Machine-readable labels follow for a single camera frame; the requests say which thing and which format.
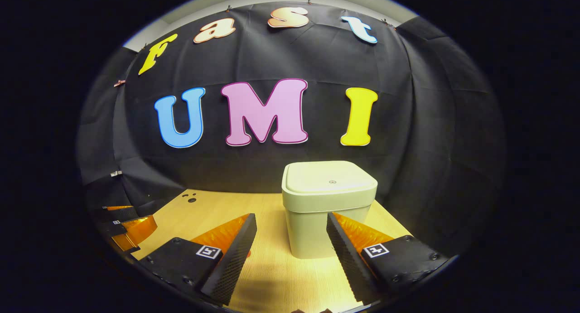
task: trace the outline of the wooden table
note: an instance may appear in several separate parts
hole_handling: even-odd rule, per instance
[[[193,197],[197,200],[188,202]],[[141,249],[133,256],[142,259],[172,237],[193,239],[247,213],[256,215],[257,233],[230,309],[243,313],[290,313],[296,309],[319,313],[328,308],[339,313],[362,305],[354,299],[336,256],[310,260],[292,256],[281,193],[187,189],[153,214],[157,230],[139,244]],[[392,237],[410,235],[377,201],[371,205],[365,224]]]

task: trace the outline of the blue letter u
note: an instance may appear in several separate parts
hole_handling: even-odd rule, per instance
[[[203,119],[201,117],[201,97],[204,88],[193,88],[183,92],[182,99],[187,103],[189,115],[189,130],[179,133],[175,129],[174,104],[175,96],[164,96],[155,102],[155,110],[159,117],[159,130],[163,141],[174,148],[187,148],[196,144],[203,134]]]

